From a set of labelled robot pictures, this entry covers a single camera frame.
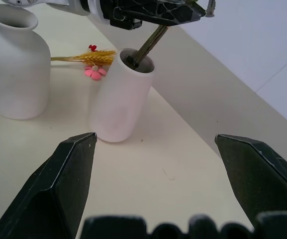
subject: white vase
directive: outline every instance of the white vase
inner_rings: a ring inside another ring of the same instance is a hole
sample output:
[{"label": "white vase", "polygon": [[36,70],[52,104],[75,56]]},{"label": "white vase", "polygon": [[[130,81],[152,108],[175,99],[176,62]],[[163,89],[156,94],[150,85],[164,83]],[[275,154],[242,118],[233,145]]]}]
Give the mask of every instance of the white vase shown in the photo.
[{"label": "white vase", "polygon": [[136,50],[123,49],[116,55],[91,109],[90,127],[108,142],[130,137],[154,79],[154,64],[146,57],[139,68],[124,64]]},{"label": "white vase", "polygon": [[36,16],[0,4],[0,114],[23,120],[41,114],[50,87],[50,51],[32,30]]}]

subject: white cylindrical cup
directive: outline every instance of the white cylindrical cup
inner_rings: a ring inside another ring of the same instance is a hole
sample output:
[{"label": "white cylindrical cup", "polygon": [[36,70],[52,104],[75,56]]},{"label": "white cylindrical cup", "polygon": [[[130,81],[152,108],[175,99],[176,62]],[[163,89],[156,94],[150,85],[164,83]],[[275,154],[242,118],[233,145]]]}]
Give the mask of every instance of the white cylindrical cup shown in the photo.
[{"label": "white cylindrical cup", "polygon": [[130,137],[151,88],[155,67],[149,57],[136,70],[124,64],[135,52],[126,48],[116,55],[93,104],[90,127],[104,141]]}]

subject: table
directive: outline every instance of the table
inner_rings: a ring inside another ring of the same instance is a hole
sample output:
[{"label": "table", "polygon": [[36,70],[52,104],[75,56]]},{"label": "table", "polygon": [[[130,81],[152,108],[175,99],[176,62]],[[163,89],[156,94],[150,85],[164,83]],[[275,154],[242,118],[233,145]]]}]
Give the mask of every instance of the table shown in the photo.
[{"label": "table", "polygon": [[[82,53],[89,44],[113,48],[84,17],[43,5],[31,10],[40,19],[36,31],[54,56]],[[91,131],[88,114],[100,83],[85,77],[80,64],[53,64],[51,74],[49,107],[41,116],[25,121],[0,116],[0,217],[59,142]],[[151,89],[130,139],[98,141],[83,217],[135,214],[147,220],[149,231],[161,222],[186,231],[190,216],[199,213],[210,215],[218,226],[238,221],[251,227],[221,159]]]}]

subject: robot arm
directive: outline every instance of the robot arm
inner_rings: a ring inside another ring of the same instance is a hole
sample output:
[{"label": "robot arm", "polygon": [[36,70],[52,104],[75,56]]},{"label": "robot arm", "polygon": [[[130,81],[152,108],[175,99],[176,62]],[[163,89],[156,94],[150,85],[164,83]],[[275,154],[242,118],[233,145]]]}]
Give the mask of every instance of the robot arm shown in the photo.
[{"label": "robot arm", "polygon": [[94,14],[97,19],[110,25],[132,30],[140,27],[142,21],[173,26],[212,17],[215,0],[209,0],[204,10],[195,0],[2,0],[18,6],[29,7],[39,3],[87,16]]}]

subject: cup opening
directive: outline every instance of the cup opening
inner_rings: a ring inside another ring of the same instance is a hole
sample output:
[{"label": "cup opening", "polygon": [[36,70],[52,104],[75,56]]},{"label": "cup opening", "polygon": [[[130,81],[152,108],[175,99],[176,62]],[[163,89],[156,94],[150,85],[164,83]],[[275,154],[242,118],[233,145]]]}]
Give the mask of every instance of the cup opening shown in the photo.
[{"label": "cup opening", "polygon": [[33,13],[20,7],[0,4],[0,26],[19,30],[33,30],[37,25],[38,20]]},{"label": "cup opening", "polygon": [[[127,57],[133,56],[135,53],[137,53],[137,50],[135,49],[130,49],[130,48],[123,49],[120,53],[120,59],[125,65],[127,65],[127,62],[126,62]],[[151,73],[154,71],[154,64],[152,60],[150,59],[150,57],[146,56],[140,63],[139,67],[133,71],[140,72],[140,73]]]}]

